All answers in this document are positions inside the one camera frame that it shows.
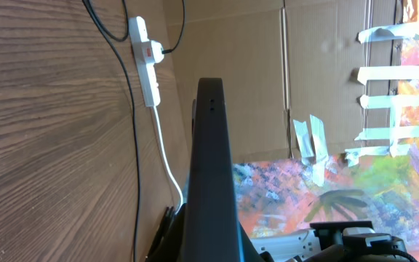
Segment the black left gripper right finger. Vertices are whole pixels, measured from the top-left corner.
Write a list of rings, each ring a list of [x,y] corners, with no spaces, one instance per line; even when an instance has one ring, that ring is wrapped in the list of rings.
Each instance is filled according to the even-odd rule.
[[[268,251],[259,253],[255,249],[242,226],[240,226],[240,232],[245,262],[274,262],[274,259]]]

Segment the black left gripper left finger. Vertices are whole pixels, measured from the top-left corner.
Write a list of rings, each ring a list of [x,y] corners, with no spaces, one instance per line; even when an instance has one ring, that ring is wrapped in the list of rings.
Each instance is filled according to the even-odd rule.
[[[178,211],[167,207],[153,238],[146,262],[176,262],[183,243],[185,205]]]

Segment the Samsung smartphone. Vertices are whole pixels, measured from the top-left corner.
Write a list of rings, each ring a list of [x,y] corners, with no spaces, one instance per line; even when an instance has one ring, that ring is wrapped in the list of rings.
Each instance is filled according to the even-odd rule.
[[[198,83],[185,207],[183,260],[244,260],[226,103],[220,78],[201,78]]]

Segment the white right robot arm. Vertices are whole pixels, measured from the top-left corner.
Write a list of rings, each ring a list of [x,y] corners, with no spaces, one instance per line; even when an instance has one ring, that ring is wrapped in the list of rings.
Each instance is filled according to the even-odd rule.
[[[301,229],[288,235],[250,240],[259,253],[267,251],[275,261],[287,261],[295,256],[304,261],[322,250],[313,229]]]

